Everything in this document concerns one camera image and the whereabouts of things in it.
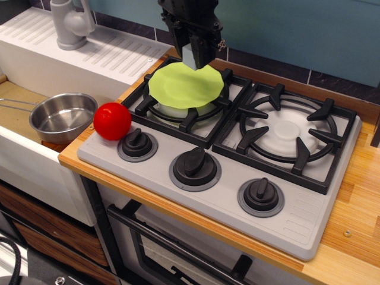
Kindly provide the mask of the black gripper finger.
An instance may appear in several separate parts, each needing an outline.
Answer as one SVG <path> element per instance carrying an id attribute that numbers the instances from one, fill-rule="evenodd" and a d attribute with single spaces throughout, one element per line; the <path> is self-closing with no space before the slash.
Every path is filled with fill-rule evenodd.
<path id="1" fill-rule="evenodd" d="M 190 37 L 190 44 L 195 69 L 202 69 L 215 59 L 215 50 L 202 37 L 192 35 Z"/>
<path id="2" fill-rule="evenodd" d="M 167 23 L 174 47 L 179 56 L 183 55 L 182 48 L 188 44 L 188 35 L 185 27 L 180 21 Z"/>

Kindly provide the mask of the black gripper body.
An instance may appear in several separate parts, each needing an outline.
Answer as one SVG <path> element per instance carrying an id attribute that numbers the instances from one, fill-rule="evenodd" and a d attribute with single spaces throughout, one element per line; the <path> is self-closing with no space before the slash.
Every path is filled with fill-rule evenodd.
<path id="1" fill-rule="evenodd" d="M 157 2 L 161 8 L 162 20 L 167 25 L 168 22 L 180 21 L 190 37 L 196 35 L 202 37 L 215 50 L 222 50 L 226 47 L 225 40 L 221 38 L 223 25 L 215 15 L 218 1 L 165 1 Z"/>

